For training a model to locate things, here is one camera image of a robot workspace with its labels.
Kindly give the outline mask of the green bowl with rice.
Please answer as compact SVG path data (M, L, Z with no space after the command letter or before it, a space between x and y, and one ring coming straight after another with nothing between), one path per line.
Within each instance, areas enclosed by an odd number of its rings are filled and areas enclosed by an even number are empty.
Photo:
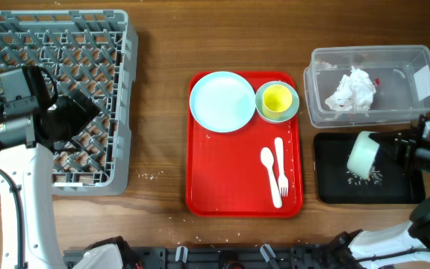
M347 169L361 179L369 178L370 170L380 147L379 143L369 139L370 133L372 132L363 131L359 133L347 162Z

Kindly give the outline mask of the white paper napkin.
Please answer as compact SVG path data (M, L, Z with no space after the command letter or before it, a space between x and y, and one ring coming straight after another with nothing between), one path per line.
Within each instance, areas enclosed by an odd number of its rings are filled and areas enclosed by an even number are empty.
M325 104L333 111L368 111L375 93L376 86L368 73L352 67L351 74L343 75Z

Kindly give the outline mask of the large light blue plate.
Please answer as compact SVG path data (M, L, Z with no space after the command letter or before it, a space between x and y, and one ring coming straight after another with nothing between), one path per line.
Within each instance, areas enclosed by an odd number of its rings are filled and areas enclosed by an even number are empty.
M244 127L255 113L255 91L234 72L218 71L203 75L193 86L190 112L205 129L229 133Z

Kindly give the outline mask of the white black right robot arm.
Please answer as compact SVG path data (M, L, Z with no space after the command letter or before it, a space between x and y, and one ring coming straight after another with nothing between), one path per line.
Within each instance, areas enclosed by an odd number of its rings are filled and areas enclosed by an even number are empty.
M361 132L347 161L348 171L368 179L379 153L401 166L430 173L430 118L398 132ZM430 197L408 221L379 231L341 232L320 255L325 268L382 268L407 262L430 263Z

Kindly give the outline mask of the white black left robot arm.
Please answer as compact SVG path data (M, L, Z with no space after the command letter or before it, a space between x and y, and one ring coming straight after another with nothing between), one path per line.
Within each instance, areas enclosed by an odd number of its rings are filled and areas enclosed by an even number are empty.
M52 199L54 144L79 133L100 112L83 93L7 104L0 119L2 268L66 268Z

